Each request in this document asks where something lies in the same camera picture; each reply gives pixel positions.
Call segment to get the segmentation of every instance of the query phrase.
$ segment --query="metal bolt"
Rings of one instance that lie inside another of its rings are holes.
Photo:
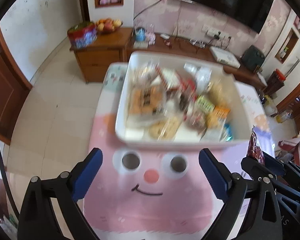
[[[64,171],[64,172],[62,172],[60,174],[60,177],[63,178],[63,179],[67,178],[68,176],[69,176],[69,172],[68,171]]]
[[[270,179],[268,177],[264,177],[263,178],[263,182],[265,182],[266,184],[270,183]]]
[[[33,176],[32,178],[31,178],[31,182],[37,182],[38,181],[38,176]]]
[[[232,178],[234,178],[234,179],[240,179],[241,176],[240,176],[239,173],[234,172],[234,173],[232,173]]]

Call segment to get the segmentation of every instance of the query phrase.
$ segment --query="cartoon nose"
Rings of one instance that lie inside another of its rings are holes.
[[[146,182],[150,184],[156,183],[159,179],[159,173],[155,169],[149,169],[146,170],[145,174],[143,175],[143,178]]]

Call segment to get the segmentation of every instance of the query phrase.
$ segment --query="electrical socket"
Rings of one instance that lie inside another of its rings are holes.
[[[226,32],[223,32],[221,30],[218,30],[214,27],[211,27],[209,25],[203,25],[202,27],[202,32],[206,33],[206,35],[208,35],[209,37],[213,38],[214,35],[219,35],[220,32],[220,39],[228,39],[229,38],[229,34]]]

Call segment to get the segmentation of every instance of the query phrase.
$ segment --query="floral wallpaper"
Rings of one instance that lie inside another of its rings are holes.
[[[134,0],[134,15],[158,0]],[[163,0],[146,10],[134,20],[135,26],[154,24],[155,32],[172,34],[178,15],[178,35],[210,41],[202,32],[203,25],[209,25],[231,35],[228,49],[241,56],[251,45],[259,48],[265,55],[269,53],[279,37],[290,12],[289,5],[284,0],[274,0],[268,18],[260,32],[254,32],[249,27],[212,8],[180,2],[179,0]]]

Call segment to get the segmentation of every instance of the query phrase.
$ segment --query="dark red wrapper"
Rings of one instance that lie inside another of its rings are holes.
[[[252,128],[252,134],[249,141],[247,156],[255,158],[260,164],[265,165],[265,157],[263,156],[260,142],[254,131],[254,127]]]

